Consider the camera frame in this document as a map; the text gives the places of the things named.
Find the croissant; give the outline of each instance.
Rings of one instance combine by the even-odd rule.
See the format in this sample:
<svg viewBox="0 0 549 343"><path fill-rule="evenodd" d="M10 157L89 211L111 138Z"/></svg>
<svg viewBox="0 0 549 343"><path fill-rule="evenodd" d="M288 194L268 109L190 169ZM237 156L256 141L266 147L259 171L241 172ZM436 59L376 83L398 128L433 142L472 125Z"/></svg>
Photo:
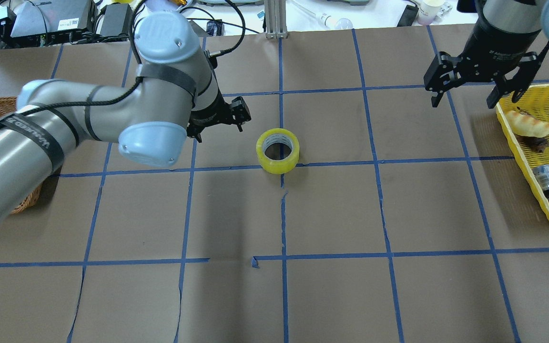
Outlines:
<svg viewBox="0 0 549 343"><path fill-rule="evenodd" d="M549 123L535 119L531 115L508 111L505 113L512 132L525 137L542 138L549 135Z"/></svg>

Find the blue tape grid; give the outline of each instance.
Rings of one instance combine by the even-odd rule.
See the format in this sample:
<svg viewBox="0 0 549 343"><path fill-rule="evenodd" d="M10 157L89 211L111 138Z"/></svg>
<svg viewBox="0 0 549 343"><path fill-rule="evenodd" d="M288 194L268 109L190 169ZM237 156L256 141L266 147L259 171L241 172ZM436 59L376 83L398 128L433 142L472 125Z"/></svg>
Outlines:
<svg viewBox="0 0 549 343"><path fill-rule="evenodd" d="M423 88L423 85L390 85L390 86L378 86L378 87L367 87L364 78L364 71L362 67L362 61L359 51L359 45L357 43L357 36L355 30L351 31L353 34L353 41L355 44L355 50L357 54L357 63L359 66L360 77L362 80L362 87L351 87L351 88L339 88L339 89L314 89L314 90L292 90L284 91L283 89L283 42L279 39L279 90L278 91L265 91L265 92L248 92L248 93L230 93L224 94L224 96L257 96L257 95L279 95L279 126L284 126L284 111L283 111L283 95L286 94L300 94L300 93L327 93L335 91L362 91L364 95L364 106L366 108L366 121L368 123L368 134L370 136L370 147L372 148L373 161L351 161L351 162L318 162L318 163L299 163L297 167L324 167L324 166L342 166L342 165L368 165L373 164L375 168L377 188L379 193L379 206L382 209L382 200L383 192L380 183L379 177L379 165L388 164L388 163L429 163L429 162L463 162L465 161L470 170L471 180L474 186L476 197L480 206L480 211L482 215L482 221L484 222L484 228L486 235L488 237L488 243L490 249L488 250L459 250L459 251L436 251L436 252L392 252L390 248L390 242L387 236L386 221L384 218L384 212L381 210L381 219L383 220L383 230L386 240L387 252L366 252L366 253L345 253L345 254L297 254L297 255L287 255L286 248L286 237L285 237L285 197L281 199L281 240L283 243L282 251L280 256L255 256L253 261L255 262L255 267L257 267L257 261L282 261L283 267L283 317L284 317L284 341L288 343L289 341L289 332L288 332L288 304L287 304L287 260L296 260L296 259L338 259L338 258L387 258L389 261L389 270L390 278L392 283L392 293L394 297L394 306L396 312L396 321L398 325L398 334L399 340L404 341L403 337L403 326L401 324L401 313L399 311L399 301L397 295L397 287L395 282L395 269L393 258L394 257L409 257L409 256L463 256L463 255L475 255L475 254L491 254L494 259L495 268L497 269L497 275L499 278L499 284L501 286L502 293L504 295L504 301L506 305L506 310L508 311L510 325L512 326L512 331L514 332L514 338L516 342L520 342L520 337L517 332L516 323L514 321L513 312L509 304L509 298L507 291L505 289L505 283L503 280L503 275L501 273L501 268L499 267L497 255L498 254L518 254L518 253L534 253L534 252L549 252L549 248L516 248L516 249L496 249L493 243L492 237L490 237L490 228L488 227L488 221L486 219L486 213L484 211L484 206L482 204L481 196L479 193L479 188L476 182L475 175L473 173L473 168L471 166L471 161L491 161L491 160L507 160L513 159L511 156L486 156L486 157L470 157L468 155L467 146L464 141L463 133L459 125L458 116L455 110L454 102L451 96L448 94L448 100L453 112L453 118L455 119L455 124L457 126L457 131L459 133L459 138L461 139L462 146L464 149L464 157L459 158L436 158L436 159L393 159L393 160L379 160L377 158L374 139L372 134L372 125L370 121L370 112L369 105L367 100L366 91L376 91L383 89L416 89ZM433 34L431 29L427 27L427 32L431 43L433 45L434 51L437 51L435 41L433 40ZM63 54L63 46L59 50L54 69L52 70L51 78L54 78L59 62L61 61L61 56ZM129 55L126 63L126 68L124 70L124 77L122 80L122 86L126 84L128 77L128 69L131 61L131 51L129 50ZM536 80L534 83L545 83L549 80ZM467 85L490 85L490 84L472 84L468 83ZM183 276L185 271L186 263L205 263L208 262L208 258L187 258L187 239L189 233L189 219L190 219L190 209L192 204L192 189L193 189L193 176L194 172L213 172L220 170L244 170L244 169L259 169L259 165L238 165L231 167L211 167L211 168L196 168L196 141L193 143L192 149L192 165L189 169L176 169L176 170L123 170L123 171L107 171L107 164L109 162L109 156L111 154L112 145L109 144L107 148L107 153L104 159L103 170L101 173L76 173L76 174L60 174L59 177L63 178L78 178L78 177L92 177L100 176L100 190L98 192L95 206L94 206L94 215L90 226L89 238L87 241L87 246L85 250L85 256L83 261L61 261L61 262L0 262L0 268L10 268L10 267L57 267L57 266L81 266L82 267L82 282L85 276L85 269L89 265L142 265L142 264L160 264L160 263L179 263L181 265L180 275L179 275L179 291L180 291L180 300L181 294L183 293ZM187 208L186 208L186 217L185 217L185 227L183 232L183 252L182 257L179 259L147 259L147 260L124 260L124 261L89 261L90 247L92 244L92 237L94 233L94 226L96 224L96 219L98 217L98 209L101 201L102 188L105 185L105 179L109 175L116 174L142 174L142 173L175 173L175 172L189 172L190 173L190 182L188 189L188 199L187 199ZM281 187L284 188L284 177L281 176ZM179 332L179 323L177 324L177 334ZM72 330L70 330L70 335L68 336L68 341L72 338Z"/></svg>

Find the white sticker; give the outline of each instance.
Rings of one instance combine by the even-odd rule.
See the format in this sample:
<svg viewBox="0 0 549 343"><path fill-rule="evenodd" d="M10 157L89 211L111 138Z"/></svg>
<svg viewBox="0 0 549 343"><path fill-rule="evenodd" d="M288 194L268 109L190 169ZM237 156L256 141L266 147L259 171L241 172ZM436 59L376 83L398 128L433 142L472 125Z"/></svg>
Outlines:
<svg viewBox="0 0 549 343"><path fill-rule="evenodd" d="M79 22L80 18L63 19L59 21L59 28L57 31L76 29L78 28Z"/></svg>

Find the metal post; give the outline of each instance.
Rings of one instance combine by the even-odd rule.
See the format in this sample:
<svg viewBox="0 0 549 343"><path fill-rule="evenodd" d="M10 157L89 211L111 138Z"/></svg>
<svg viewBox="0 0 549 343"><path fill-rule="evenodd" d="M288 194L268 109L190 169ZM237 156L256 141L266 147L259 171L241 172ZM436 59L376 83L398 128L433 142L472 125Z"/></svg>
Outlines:
<svg viewBox="0 0 549 343"><path fill-rule="evenodd" d="M264 0L264 14L266 16L266 37L271 39L287 38L285 0Z"/></svg>

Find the yellow tape roll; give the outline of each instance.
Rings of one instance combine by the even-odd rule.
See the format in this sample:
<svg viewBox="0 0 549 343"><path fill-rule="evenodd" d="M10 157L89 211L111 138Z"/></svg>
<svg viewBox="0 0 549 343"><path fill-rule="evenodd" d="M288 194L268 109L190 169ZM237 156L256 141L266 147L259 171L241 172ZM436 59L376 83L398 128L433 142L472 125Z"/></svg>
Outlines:
<svg viewBox="0 0 549 343"><path fill-rule="evenodd" d="M266 156L266 149L273 144L281 143L289 146L289 156L282 160L274 160ZM262 168L271 174L285 174L296 167L300 157L300 143L294 134L285 129L271 129L264 132L255 144L257 160Z"/></svg>

